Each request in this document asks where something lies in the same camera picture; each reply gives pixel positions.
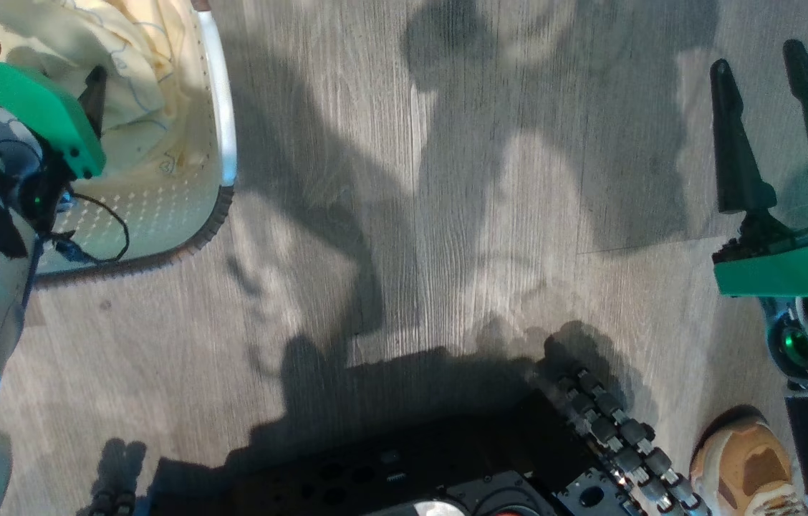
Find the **laundry basket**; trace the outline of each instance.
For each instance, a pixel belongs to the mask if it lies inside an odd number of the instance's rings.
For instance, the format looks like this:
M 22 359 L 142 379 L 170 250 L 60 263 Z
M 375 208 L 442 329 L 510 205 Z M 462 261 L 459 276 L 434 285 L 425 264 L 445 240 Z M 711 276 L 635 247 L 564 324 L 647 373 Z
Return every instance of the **laundry basket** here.
M 205 1 L 175 2 L 185 26 L 181 65 L 175 73 L 191 98 L 185 148 L 175 173 L 122 174 L 80 180 L 77 193 L 95 197 L 129 226 L 127 254 L 112 264 L 74 264 L 46 246 L 38 287 L 114 277 L 164 267 L 194 254 L 223 225 L 237 167 L 235 118 L 216 23 Z M 74 240 L 95 256 L 113 256 L 125 238 L 108 212 L 87 202 L 57 216 L 54 231 L 74 229 Z

